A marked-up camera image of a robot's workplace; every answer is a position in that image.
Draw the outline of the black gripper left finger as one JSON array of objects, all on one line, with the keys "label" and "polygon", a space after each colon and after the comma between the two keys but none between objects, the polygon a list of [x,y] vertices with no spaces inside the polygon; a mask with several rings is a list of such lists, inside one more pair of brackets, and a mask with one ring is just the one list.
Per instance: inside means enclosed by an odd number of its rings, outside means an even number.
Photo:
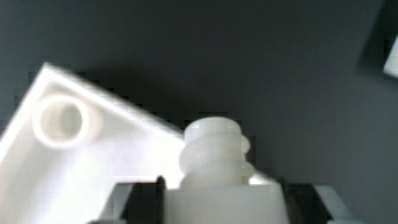
[{"label": "black gripper left finger", "polygon": [[163,224],[165,179],[135,183],[120,218],[126,224]]}]

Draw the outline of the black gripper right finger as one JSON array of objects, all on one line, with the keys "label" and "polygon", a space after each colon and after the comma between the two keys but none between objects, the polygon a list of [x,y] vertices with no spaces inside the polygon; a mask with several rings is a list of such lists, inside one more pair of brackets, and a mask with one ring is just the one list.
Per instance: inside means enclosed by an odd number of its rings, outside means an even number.
[{"label": "black gripper right finger", "polygon": [[328,211],[314,187],[278,180],[289,224],[326,224]]}]

